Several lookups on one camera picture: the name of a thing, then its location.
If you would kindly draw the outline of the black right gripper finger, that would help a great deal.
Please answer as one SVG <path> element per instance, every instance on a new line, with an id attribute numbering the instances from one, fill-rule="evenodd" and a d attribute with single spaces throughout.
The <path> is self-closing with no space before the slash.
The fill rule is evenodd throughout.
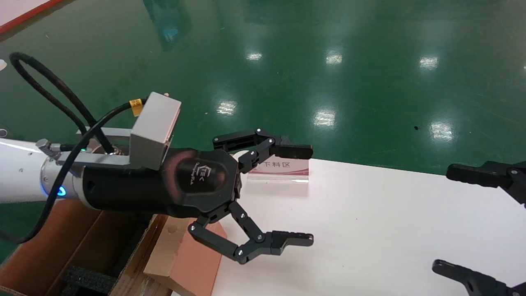
<path id="1" fill-rule="evenodd" d="M 526 283 L 524 282 L 509 287 L 489 275 L 451 264 L 445 260 L 435 260 L 432 264 L 432 271 L 464 285 L 470 296 L 524 296 L 526 294 Z"/>
<path id="2" fill-rule="evenodd" d="M 501 187 L 514 200 L 526 204 L 526 162 L 515 164 L 487 161 L 480 167 L 451 164 L 446 178 L 481 187 Z"/>

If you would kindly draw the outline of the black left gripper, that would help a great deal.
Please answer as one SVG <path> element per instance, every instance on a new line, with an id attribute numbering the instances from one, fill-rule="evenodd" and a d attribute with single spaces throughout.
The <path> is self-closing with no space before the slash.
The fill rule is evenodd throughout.
<path id="1" fill-rule="evenodd" d="M 213 217 L 239 196 L 238 162 L 225 150 L 170 149 L 159 170 L 87 167 L 83 190 L 98 210 Z"/>

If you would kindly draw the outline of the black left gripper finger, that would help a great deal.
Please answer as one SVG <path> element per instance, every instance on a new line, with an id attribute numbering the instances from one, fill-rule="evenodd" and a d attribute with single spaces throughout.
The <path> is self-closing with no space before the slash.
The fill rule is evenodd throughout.
<path id="1" fill-rule="evenodd" d="M 308 173 L 314 153 L 312 146 L 293 144 L 262 129 L 216 136 L 213 147 L 228 153 L 244 150 L 237 157 L 240 173 Z"/>
<path id="2" fill-rule="evenodd" d="M 246 243 L 237 245 L 206 229 L 208 224 L 216 223 L 229 214 L 248 236 Z M 237 201 L 221 206 L 211 214 L 199 216 L 188 227 L 188 231 L 197 242 L 239 264 L 246 264 L 260 255 L 280 256 L 289 245 L 310 247 L 314 243 L 313 234 L 287 231 L 263 233 Z"/>

